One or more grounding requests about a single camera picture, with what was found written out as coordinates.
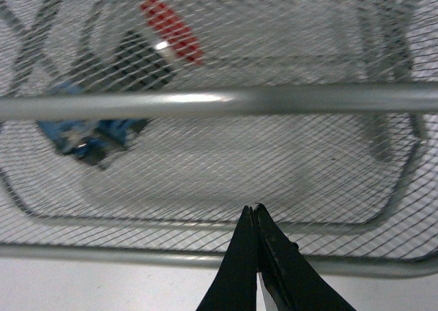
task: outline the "metal mesh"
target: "metal mesh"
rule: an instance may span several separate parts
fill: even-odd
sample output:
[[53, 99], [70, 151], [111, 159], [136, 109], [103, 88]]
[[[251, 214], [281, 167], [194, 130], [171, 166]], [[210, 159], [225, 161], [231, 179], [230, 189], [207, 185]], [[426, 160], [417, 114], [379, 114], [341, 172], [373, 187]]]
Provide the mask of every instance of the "metal mesh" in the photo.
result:
[[[145, 29], [144, 0], [0, 1], [1, 95], [66, 77], [91, 92], [136, 83], [79, 59], [120, 64], [112, 50]], [[171, 64], [165, 89], [438, 77], [438, 0], [163, 1], [204, 53]], [[437, 146], [434, 115], [153, 119], [102, 171], [8, 121], [0, 242], [224, 251], [242, 206], [264, 203], [305, 254], [424, 258], [438, 242]]]

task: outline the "white surface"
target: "white surface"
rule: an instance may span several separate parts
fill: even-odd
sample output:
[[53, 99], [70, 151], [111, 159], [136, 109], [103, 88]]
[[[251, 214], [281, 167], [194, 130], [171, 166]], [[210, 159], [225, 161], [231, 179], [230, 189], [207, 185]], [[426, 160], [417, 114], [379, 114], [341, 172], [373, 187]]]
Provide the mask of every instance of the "white surface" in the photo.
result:
[[[195, 311], [215, 274], [204, 269], [0, 259], [0, 310]], [[325, 279], [357, 311], [437, 309], [438, 275]], [[260, 290], [257, 295], [261, 300]]]

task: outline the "blue object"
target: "blue object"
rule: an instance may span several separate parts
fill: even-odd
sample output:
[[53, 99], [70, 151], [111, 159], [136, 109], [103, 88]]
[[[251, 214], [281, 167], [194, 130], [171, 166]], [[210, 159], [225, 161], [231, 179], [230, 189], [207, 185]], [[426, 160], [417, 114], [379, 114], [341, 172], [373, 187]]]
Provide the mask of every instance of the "blue object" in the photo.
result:
[[[83, 89], [72, 81], [63, 82], [48, 94], [81, 94]], [[63, 155], [73, 154], [90, 165], [97, 165], [109, 153], [126, 149], [129, 130], [139, 131], [146, 125], [140, 119], [101, 121], [38, 121], [41, 130]]]

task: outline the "red object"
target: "red object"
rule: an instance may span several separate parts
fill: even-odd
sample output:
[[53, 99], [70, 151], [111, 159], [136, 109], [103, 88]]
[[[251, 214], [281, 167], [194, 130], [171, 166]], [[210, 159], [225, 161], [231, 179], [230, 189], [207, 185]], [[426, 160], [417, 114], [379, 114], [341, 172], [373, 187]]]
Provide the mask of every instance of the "red object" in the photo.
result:
[[198, 38], [174, 10], [159, 0], [147, 0], [140, 8], [146, 13], [149, 25], [170, 43], [178, 56], [202, 64], [203, 51]]

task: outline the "wire mesh basket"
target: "wire mesh basket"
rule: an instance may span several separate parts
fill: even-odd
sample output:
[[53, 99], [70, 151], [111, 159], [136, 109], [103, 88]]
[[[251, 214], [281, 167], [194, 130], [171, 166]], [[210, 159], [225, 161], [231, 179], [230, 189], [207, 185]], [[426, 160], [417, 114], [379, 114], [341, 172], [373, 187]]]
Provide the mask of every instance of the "wire mesh basket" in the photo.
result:
[[[0, 107], [15, 101], [0, 133], [0, 254], [213, 265], [242, 207], [263, 203], [321, 271], [436, 272], [438, 119], [398, 102], [415, 86], [436, 90], [438, 0], [160, 0], [196, 48], [163, 41], [145, 1], [0, 0]], [[162, 57], [127, 39], [137, 35]], [[146, 113], [146, 127], [102, 169], [56, 153], [36, 122], [52, 119], [45, 95], [65, 81], [98, 94], [83, 99], [89, 119], [114, 91], [147, 98], [159, 89], [182, 112], [190, 97], [226, 101], [236, 88], [257, 97], [261, 88], [257, 107], [289, 86], [312, 98], [281, 115], [288, 105], [279, 102], [257, 116], [202, 105], [184, 118]], [[382, 103], [346, 114], [332, 99], [294, 113], [336, 98], [333, 84], [351, 95], [368, 86], [357, 98], [364, 109], [367, 90], [380, 86], [392, 111]], [[75, 116], [73, 97], [65, 119]], [[29, 100], [42, 101], [21, 106]], [[235, 114], [254, 114], [250, 102]]]

